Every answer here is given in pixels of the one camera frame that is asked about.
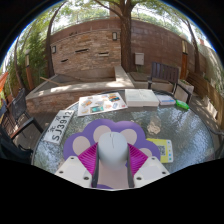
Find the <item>tree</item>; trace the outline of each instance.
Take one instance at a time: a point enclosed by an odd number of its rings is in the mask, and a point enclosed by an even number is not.
[[[23,83],[23,80],[22,80],[22,77],[21,77],[21,74],[19,71],[18,63],[17,63],[17,46],[18,46],[19,37],[20,36],[18,36],[18,38],[17,38],[15,50],[14,50],[14,65],[15,65],[16,77],[19,82],[20,88],[24,88],[27,92],[28,90],[27,90],[25,84]]]
[[[59,10],[61,7],[65,4],[66,2],[63,2],[58,9],[55,11],[53,17],[50,20],[49,26],[48,26],[48,31],[47,31],[47,38],[46,38],[46,56],[47,56],[47,61],[48,61],[48,77],[54,76],[54,68],[53,68],[53,61],[52,61],[52,56],[51,56],[51,28],[52,24],[54,22],[55,17],[57,16]]]
[[[98,4],[119,17],[121,20],[121,65],[126,72],[130,72],[131,69],[131,12],[136,4],[143,2],[146,0],[89,0],[88,3],[77,0],[76,4],[85,8]],[[118,10],[113,9],[112,5],[116,6]]]
[[[147,8],[150,8],[150,9],[154,10],[155,13],[157,13],[159,15],[170,17],[171,20],[177,26],[181,26],[181,22],[182,22],[188,27],[188,30],[191,34],[193,47],[194,47],[195,73],[202,75],[201,71],[200,71],[199,50],[198,50],[197,41],[196,41],[193,29],[192,29],[192,25],[193,25],[192,22],[190,22],[190,20],[185,15],[180,13],[178,10],[166,5],[165,3],[162,3],[161,1],[149,0],[145,3],[142,3],[142,5],[144,5]]]

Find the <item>glass table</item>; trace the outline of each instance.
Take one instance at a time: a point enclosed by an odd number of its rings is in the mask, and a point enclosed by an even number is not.
[[[107,94],[118,92],[125,101],[125,91],[116,90],[104,92]],[[199,164],[215,159],[215,150],[211,134],[192,110],[186,111],[176,105],[158,107],[129,107],[112,112],[77,117],[78,102],[68,110],[74,110],[74,115],[64,133],[59,146],[43,141],[45,132],[41,135],[33,153],[32,165],[54,174],[63,164],[63,146],[68,137],[82,132],[87,124],[96,119],[110,119],[114,122],[134,121],[145,132],[146,138],[169,139],[173,145],[174,161],[163,163],[164,167],[174,173],[187,166]],[[150,121],[160,126],[159,133],[148,131]]]

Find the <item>patio chair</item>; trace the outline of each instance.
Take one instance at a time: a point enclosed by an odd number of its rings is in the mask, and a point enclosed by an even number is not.
[[[17,95],[17,97],[11,103],[12,108],[12,116],[15,120],[16,125],[19,127],[19,119],[24,114],[29,119],[30,115],[26,112],[26,96],[25,89],[21,89]]]
[[[174,97],[177,86],[179,86],[188,94],[186,103],[189,104],[192,94],[188,90],[186,90],[183,86],[178,84],[178,76],[179,76],[178,73],[179,73],[178,68],[174,68],[174,67],[164,65],[161,63],[153,62],[151,76],[148,77],[148,89],[152,89],[151,86],[153,84],[153,81],[152,81],[153,78],[166,80],[174,85],[172,93],[167,93],[162,90],[159,90],[159,91]]]
[[[18,147],[14,144],[13,139],[19,135],[29,125],[34,124],[40,133],[43,132],[41,126],[37,123],[35,118],[30,118],[12,135],[8,135],[7,132],[0,125],[0,158],[8,159],[16,162],[31,164],[32,149],[25,149],[21,145]]]
[[[12,128],[11,131],[13,131],[14,124],[13,124],[13,121],[10,117],[10,112],[9,112],[8,106],[5,104],[5,105],[3,105],[3,107],[5,107],[5,110],[4,110],[4,115],[3,115],[3,118],[2,118],[2,121],[1,121],[1,125],[6,130],[7,134],[9,134],[11,132],[8,131],[8,128],[7,128],[8,125],[11,126],[11,128]]]

